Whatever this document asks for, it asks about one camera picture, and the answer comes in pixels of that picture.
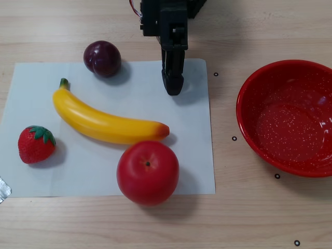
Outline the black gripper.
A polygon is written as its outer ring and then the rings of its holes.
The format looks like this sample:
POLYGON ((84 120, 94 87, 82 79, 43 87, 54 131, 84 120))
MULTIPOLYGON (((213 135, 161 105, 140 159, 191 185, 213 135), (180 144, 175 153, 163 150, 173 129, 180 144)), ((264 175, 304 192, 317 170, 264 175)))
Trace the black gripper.
POLYGON ((162 55, 162 79, 169 95, 179 95, 184 78, 184 50, 188 49, 186 1, 144 0, 140 29, 144 36, 159 38, 162 55))

